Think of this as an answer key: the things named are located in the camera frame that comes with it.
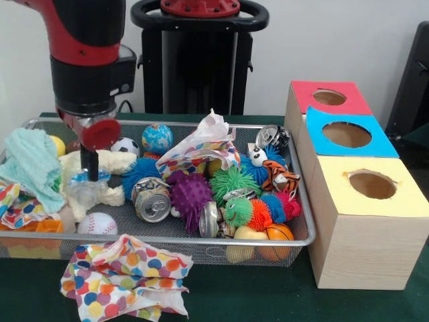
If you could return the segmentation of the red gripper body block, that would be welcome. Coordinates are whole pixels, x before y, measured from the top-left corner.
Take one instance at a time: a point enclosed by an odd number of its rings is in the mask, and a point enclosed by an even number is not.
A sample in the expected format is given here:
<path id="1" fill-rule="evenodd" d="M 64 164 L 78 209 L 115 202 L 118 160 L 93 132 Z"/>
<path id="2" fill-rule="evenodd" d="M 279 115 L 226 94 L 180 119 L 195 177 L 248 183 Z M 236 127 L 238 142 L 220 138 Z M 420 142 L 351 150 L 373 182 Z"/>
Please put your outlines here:
<path id="1" fill-rule="evenodd" d="M 83 128 L 80 142 L 87 150 L 101 150 L 113 145 L 120 133 L 121 126 L 116 119 L 102 119 Z"/>

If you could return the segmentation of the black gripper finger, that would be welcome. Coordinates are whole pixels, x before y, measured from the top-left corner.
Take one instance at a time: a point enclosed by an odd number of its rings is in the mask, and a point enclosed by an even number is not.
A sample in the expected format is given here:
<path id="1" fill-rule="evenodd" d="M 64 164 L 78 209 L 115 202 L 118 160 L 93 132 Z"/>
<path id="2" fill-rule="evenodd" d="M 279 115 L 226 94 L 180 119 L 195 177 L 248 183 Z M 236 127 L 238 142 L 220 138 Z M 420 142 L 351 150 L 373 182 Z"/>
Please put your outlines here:
<path id="1" fill-rule="evenodd" d="M 96 151 L 80 149 L 81 168 L 87 170 L 88 179 L 96 182 L 99 179 L 99 155 Z"/>

